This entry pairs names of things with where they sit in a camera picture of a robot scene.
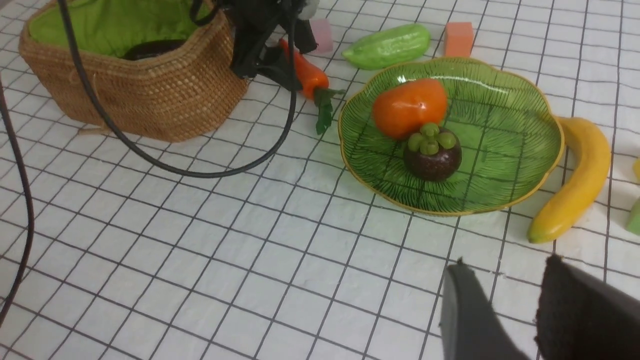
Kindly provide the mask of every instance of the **orange carrot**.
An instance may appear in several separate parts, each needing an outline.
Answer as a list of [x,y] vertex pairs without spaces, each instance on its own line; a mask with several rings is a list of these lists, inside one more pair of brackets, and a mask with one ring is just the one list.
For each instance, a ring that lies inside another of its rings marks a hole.
[[[280,39],[280,47],[284,49],[287,61],[289,60],[289,44],[286,40]],[[329,78],[324,71],[302,57],[302,54],[293,52],[293,64],[296,66],[296,75],[302,84],[302,95],[309,100],[314,100],[314,90],[316,88],[328,88]]]
[[[285,57],[289,59],[289,44],[284,39],[279,41],[280,47],[285,52]],[[338,94],[344,94],[343,90],[332,90],[329,88],[329,78],[319,67],[310,63],[302,54],[294,49],[293,64],[296,66],[296,77],[302,84],[301,93],[309,100],[313,100],[318,107],[318,120],[316,122],[316,132],[323,134],[333,122],[333,106],[331,99]]]

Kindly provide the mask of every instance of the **pink sponge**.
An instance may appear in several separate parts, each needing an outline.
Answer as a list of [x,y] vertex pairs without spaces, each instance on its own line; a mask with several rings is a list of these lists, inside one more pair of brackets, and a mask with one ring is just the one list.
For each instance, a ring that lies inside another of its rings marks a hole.
[[327,19],[313,19],[309,21],[311,31],[316,38],[318,47],[312,54],[330,53],[333,51],[333,38],[331,37],[331,24]]

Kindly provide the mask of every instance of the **orange block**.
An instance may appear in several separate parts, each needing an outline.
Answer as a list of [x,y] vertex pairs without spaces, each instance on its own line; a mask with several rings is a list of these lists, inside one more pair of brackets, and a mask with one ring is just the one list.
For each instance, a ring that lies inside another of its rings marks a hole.
[[474,27],[470,22],[450,22],[444,28],[444,56],[471,57]]

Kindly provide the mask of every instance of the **yellow banana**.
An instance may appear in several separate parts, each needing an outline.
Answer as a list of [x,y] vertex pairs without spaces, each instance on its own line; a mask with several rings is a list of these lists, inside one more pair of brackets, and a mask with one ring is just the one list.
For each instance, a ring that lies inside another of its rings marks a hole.
[[640,183],[640,158],[636,159],[634,163],[634,174],[636,175],[637,182]]
[[559,121],[577,166],[569,181],[533,218],[527,233],[530,243],[556,240],[571,229],[602,191],[611,167],[609,142],[596,124],[577,117]]

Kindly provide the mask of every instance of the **leaf-shaped plate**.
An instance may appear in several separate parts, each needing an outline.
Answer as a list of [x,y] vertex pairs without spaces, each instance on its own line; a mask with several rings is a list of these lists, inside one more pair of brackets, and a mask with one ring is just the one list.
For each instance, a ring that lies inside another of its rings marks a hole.
[[[443,126],[463,147],[459,170],[442,183],[412,176],[402,143],[371,119],[376,97],[406,81],[438,79],[448,96]],[[398,206],[432,215],[495,211],[531,196],[564,150],[564,134],[547,99],[529,80],[470,58],[403,63],[377,73],[343,107],[340,150],[351,173]]]

